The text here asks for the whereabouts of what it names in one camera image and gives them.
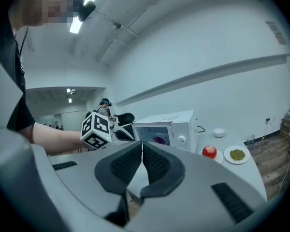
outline black headset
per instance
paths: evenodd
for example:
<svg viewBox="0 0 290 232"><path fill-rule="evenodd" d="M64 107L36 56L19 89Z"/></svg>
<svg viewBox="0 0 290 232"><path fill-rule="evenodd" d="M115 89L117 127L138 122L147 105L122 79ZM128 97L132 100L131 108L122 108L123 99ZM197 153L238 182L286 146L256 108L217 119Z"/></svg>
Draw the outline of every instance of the black headset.
<svg viewBox="0 0 290 232"><path fill-rule="evenodd" d="M82 22L96 9L93 1L88 1L85 5L84 2L85 0L73 0L73 14Z"/></svg>

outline forearm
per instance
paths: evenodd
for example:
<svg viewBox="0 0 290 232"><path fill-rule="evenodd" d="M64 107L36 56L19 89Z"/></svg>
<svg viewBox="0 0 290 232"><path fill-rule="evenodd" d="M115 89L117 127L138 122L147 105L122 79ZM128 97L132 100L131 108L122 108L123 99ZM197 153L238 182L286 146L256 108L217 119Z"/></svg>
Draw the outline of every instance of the forearm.
<svg viewBox="0 0 290 232"><path fill-rule="evenodd" d="M86 147L80 140L80 131L62 131L35 123L20 133L31 143L42 146L48 155L60 154Z"/></svg>

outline microwave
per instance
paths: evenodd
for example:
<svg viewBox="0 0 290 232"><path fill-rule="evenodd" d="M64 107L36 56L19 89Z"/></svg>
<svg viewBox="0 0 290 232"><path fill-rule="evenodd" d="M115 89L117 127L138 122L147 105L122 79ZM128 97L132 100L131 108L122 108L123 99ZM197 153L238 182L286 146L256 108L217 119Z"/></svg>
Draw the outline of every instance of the microwave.
<svg viewBox="0 0 290 232"><path fill-rule="evenodd" d="M132 123L136 141L155 142L196 152L197 133L194 110L155 115Z"/></svg>

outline ceiling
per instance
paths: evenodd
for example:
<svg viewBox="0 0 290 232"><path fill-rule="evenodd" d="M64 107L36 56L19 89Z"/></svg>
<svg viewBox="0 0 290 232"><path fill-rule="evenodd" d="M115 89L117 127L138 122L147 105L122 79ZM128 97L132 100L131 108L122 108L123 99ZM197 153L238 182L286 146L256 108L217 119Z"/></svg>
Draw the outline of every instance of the ceiling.
<svg viewBox="0 0 290 232"><path fill-rule="evenodd" d="M167 15L205 1L210 0L95 0L95 11L120 22L140 36ZM34 51L45 57L69 54L110 65L137 39L128 30L115 30L112 22L95 14L82 24L78 34L70 33L70 26L67 23L31 28L24 51ZM25 29L21 29L17 33L19 42L24 32Z"/></svg>
<svg viewBox="0 0 290 232"><path fill-rule="evenodd" d="M68 104L66 88L37 88L26 90L26 103L31 105L65 105ZM89 97L92 97L95 90L88 87L76 87L75 93L71 94L72 104L84 104Z"/></svg>

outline white table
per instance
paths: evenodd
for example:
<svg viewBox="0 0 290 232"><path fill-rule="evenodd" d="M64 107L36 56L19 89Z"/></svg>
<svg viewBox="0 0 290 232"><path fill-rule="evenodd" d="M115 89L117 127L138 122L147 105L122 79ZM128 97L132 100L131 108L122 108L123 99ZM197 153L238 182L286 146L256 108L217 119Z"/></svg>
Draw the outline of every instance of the white table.
<svg viewBox="0 0 290 232"><path fill-rule="evenodd" d="M216 138L212 130L206 130L205 132L198 133L196 154L203 150L203 148L207 145L215 146L216 149L221 153L223 153L226 148L233 145L245 146L240 137L234 131L227 131L227 135L225 137ZM261 194L264 200L267 200L260 172L252 156L250 156L247 162L240 165L232 164L224 158L222 166L226 167L237 176L248 182ZM128 190L137 197L140 197L141 189L148 185L149 182L147 171L145 166L141 163L140 167L134 175L134 178L128 186Z"/></svg>

